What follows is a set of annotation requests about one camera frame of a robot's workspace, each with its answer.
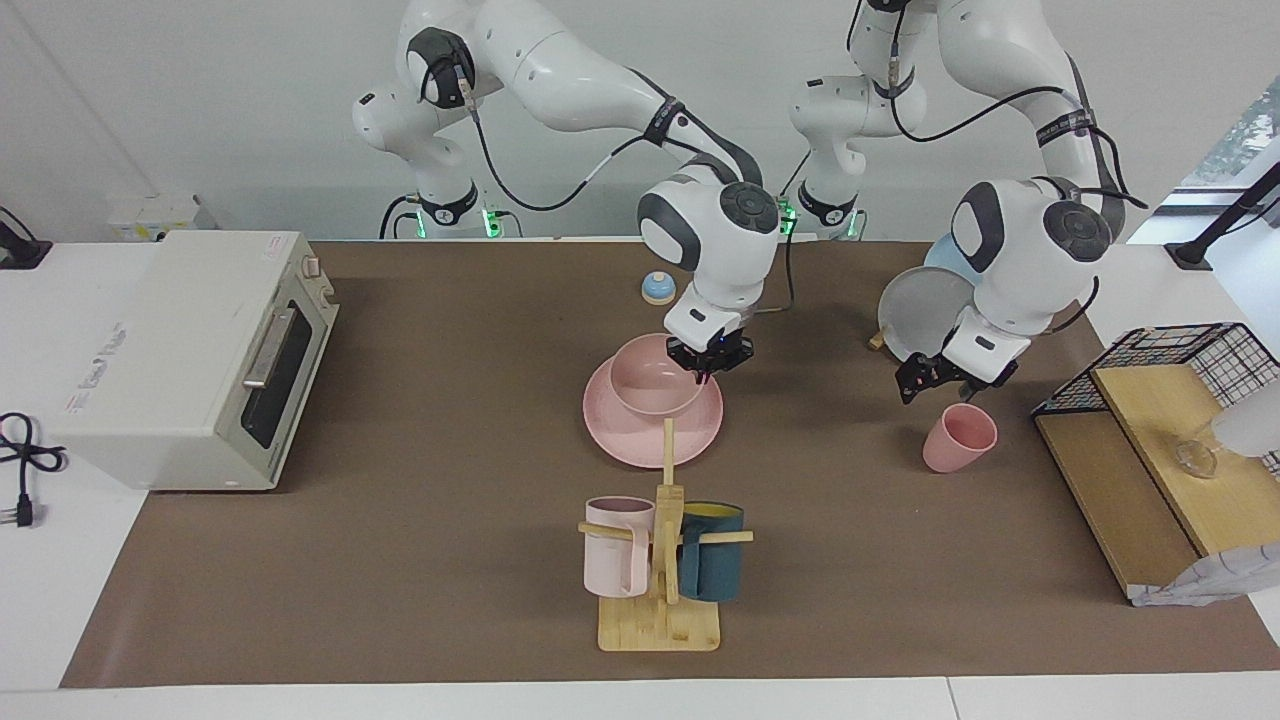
pink plate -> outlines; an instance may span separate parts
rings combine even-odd
[[[609,387],[609,357],[586,383],[582,418],[586,430],[602,450],[636,468],[662,468],[662,418],[627,410]],[[698,393],[692,405],[673,415],[676,419],[676,465],[698,457],[719,432],[724,419],[724,396],[716,378]]]

teal mug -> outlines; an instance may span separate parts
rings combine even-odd
[[[701,544],[704,533],[742,529],[742,509],[726,502],[686,502],[676,552],[680,594],[703,602],[726,602],[737,597],[742,575],[742,543]]]

white cylinder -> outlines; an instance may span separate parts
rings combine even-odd
[[[1280,450],[1280,380],[1272,382],[1213,418],[1213,437],[1245,457]]]

mug rack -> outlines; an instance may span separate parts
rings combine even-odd
[[[599,598],[596,644],[605,652],[709,652],[719,647],[719,605],[680,597],[676,548],[684,542],[685,488],[675,482],[676,423],[663,420],[662,484],[653,521],[649,592],[640,597]],[[631,539],[622,528],[579,523],[580,533]],[[703,543],[751,542],[755,533],[705,533]]]

brown tablecloth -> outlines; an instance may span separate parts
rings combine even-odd
[[[955,389],[904,407],[893,363],[864,348],[918,245],[795,247],[796,307],[751,323],[756,357],[719,377],[719,437],[677,470],[756,532],[723,644],[603,653],[575,524],[586,498],[652,496],[660,474],[593,443],[581,393],[660,331],[639,296],[657,260],[317,247],[343,307],[280,487],[148,497],[64,687],[1280,669],[1244,598],[1124,601],[1028,416],[1100,351],[1085,323],[979,395],[995,451],[924,468]]]

